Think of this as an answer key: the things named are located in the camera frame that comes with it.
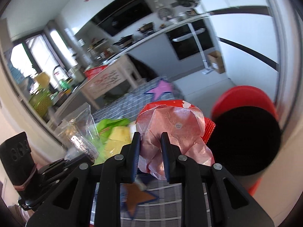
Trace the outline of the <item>yellow foam net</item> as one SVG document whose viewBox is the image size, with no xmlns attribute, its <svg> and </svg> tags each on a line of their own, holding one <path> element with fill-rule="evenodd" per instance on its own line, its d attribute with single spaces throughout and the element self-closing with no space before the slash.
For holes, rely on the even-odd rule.
<svg viewBox="0 0 303 227">
<path fill-rule="evenodd" d="M 104 147 L 104 157 L 106 159 L 120 154 L 124 145 L 131 143 L 130 128 L 117 126 L 111 130 L 111 134 L 108 137 Z"/>
</svg>

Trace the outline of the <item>pink plastic bag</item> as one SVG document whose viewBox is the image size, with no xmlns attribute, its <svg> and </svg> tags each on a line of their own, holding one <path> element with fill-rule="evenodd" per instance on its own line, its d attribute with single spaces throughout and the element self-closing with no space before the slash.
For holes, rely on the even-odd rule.
<svg viewBox="0 0 303 227">
<path fill-rule="evenodd" d="M 136 130 L 141 134 L 140 171 L 158 180 L 166 179 L 160 143 L 163 132 L 168 134 L 170 143 L 178 146 L 183 155 L 199 164 L 211 166 L 214 157 L 206 143 L 214 128 L 215 123 L 189 103 L 149 103 L 136 120 Z"/>
</svg>

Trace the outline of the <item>red plastic bag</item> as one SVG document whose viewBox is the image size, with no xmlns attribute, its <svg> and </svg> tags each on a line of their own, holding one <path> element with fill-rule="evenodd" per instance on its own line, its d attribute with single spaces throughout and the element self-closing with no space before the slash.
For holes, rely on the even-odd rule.
<svg viewBox="0 0 303 227">
<path fill-rule="evenodd" d="M 204 116 L 196 106 L 184 100 L 162 100 L 148 103 L 140 111 L 136 129 L 142 135 L 150 132 L 154 137 L 168 133 L 174 144 L 189 148 L 198 140 L 206 144 L 215 123 Z"/>
</svg>

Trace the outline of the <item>clear plastic zip bag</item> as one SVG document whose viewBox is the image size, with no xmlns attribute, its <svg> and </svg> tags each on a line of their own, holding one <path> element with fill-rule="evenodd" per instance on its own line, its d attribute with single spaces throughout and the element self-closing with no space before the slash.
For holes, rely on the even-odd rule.
<svg viewBox="0 0 303 227">
<path fill-rule="evenodd" d="M 86 154 L 93 161 L 98 158 L 101 140 L 88 103 L 63 118 L 55 133 L 67 147 L 65 159 L 72 160 L 81 154 Z"/>
</svg>

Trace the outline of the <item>green snack wrapper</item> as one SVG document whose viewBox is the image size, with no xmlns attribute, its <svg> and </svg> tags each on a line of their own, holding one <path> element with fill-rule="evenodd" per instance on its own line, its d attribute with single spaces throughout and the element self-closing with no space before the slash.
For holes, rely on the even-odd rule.
<svg viewBox="0 0 303 227">
<path fill-rule="evenodd" d="M 111 131 L 115 127 L 128 126 L 130 120 L 127 118 L 122 119 L 102 119 L 97 123 L 96 128 L 99 136 L 101 138 L 108 138 L 111 134 Z"/>
</svg>

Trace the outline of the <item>black trash bin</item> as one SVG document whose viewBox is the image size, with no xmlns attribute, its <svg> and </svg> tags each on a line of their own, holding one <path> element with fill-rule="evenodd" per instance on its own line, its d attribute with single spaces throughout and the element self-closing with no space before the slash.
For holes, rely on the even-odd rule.
<svg viewBox="0 0 303 227">
<path fill-rule="evenodd" d="M 231 109 L 215 119 L 207 146 L 216 163 L 234 176 L 250 176 L 266 169 L 281 144 L 276 118 L 259 107 Z"/>
</svg>

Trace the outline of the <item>black kitchen faucet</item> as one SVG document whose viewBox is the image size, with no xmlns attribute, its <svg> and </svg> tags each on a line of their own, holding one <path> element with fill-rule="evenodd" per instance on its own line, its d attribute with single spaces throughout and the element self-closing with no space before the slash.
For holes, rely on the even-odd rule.
<svg viewBox="0 0 303 227">
<path fill-rule="evenodd" d="M 52 74 L 53 74 L 53 78 L 58 84 L 60 84 L 61 80 L 65 81 L 68 79 L 67 74 L 65 73 L 64 69 L 60 65 L 55 66 Z"/>
</svg>

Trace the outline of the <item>green yellow basket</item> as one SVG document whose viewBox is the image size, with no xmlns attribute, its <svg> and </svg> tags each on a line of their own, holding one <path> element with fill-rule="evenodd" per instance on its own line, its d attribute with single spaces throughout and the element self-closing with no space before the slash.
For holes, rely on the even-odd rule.
<svg viewBox="0 0 303 227">
<path fill-rule="evenodd" d="M 31 95 L 29 103 L 41 118 L 44 118 L 48 113 L 48 108 L 52 107 L 50 96 L 48 89 L 38 89 Z"/>
</svg>

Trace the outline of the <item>red stool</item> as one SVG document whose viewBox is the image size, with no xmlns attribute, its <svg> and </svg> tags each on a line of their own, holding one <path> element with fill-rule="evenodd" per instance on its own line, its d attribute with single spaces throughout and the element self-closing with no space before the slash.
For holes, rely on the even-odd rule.
<svg viewBox="0 0 303 227">
<path fill-rule="evenodd" d="M 211 118 L 214 122 L 223 113 L 239 107 L 259 107 L 271 113 L 278 122 L 276 108 L 270 98 L 257 87 L 237 86 L 224 92 L 216 101 L 211 112 Z M 250 176 L 234 176 L 243 187 L 254 195 L 260 182 L 261 177 L 266 169 Z"/>
</svg>

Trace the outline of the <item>beige wooden cart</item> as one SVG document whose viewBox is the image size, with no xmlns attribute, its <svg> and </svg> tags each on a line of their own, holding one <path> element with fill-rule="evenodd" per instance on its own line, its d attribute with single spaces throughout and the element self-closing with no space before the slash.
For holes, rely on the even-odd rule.
<svg viewBox="0 0 303 227">
<path fill-rule="evenodd" d="M 146 82 L 129 57 L 122 55 L 96 76 L 81 85 L 80 91 L 88 102 L 99 110 L 100 107 L 95 100 L 126 80 L 133 89 L 138 88 L 139 84 Z"/>
</svg>

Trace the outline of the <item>red plastic basket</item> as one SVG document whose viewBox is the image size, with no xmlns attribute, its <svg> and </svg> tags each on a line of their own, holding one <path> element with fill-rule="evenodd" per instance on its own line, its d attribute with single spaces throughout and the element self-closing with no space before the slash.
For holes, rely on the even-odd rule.
<svg viewBox="0 0 303 227">
<path fill-rule="evenodd" d="M 99 74 L 101 71 L 103 71 L 105 68 L 107 68 L 106 65 L 91 68 L 91 69 L 84 71 L 84 75 L 86 76 L 86 78 L 91 79 L 91 78 L 95 77 L 97 74 Z"/>
</svg>

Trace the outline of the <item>cardboard box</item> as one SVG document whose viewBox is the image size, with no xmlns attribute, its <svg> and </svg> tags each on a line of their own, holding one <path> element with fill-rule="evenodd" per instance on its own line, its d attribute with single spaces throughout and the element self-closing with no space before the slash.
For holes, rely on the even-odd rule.
<svg viewBox="0 0 303 227">
<path fill-rule="evenodd" d="M 224 62 L 221 56 L 220 51 L 213 51 L 208 54 L 209 62 L 212 68 L 219 74 L 225 72 Z"/>
</svg>

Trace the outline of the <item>black built-in oven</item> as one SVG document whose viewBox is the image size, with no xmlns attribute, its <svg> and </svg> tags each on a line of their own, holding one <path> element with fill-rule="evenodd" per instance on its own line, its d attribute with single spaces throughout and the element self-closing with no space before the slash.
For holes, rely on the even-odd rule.
<svg viewBox="0 0 303 227">
<path fill-rule="evenodd" d="M 166 33 L 166 36 L 168 37 L 171 46 L 174 48 L 179 60 L 183 60 L 200 52 L 189 24 L 191 24 L 192 28 L 195 30 L 202 50 L 214 47 L 204 20 L 200 19 L 190 22 Z"/>
</svg>

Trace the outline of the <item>black cooking pot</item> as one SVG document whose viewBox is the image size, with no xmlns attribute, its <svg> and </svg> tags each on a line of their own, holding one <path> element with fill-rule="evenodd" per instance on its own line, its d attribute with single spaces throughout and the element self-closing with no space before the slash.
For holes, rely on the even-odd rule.
<svg viewBox="0 0 303 227">
<path fill-rule="evenodd" d="M 150 22 L 147 24 L 143 24 L 140 28 L 138 28 L 136 31 L 139 31 L 142 34 L 146 34 L 148 32 L 154 32 L 154 23 Z"/>
</svg>

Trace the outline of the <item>white refrigerator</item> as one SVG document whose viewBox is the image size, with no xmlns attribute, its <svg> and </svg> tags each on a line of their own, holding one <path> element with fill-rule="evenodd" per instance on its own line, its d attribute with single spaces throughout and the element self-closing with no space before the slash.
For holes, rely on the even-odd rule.
<svg viewBox="0 0 303 227">
<path fill-rule="evenodd" d="M 271 100 L 278 82 L 278 46 L 266 0 L 200 0 L 218 38 L 228 78 L 260 88 Z"/>
</svg>

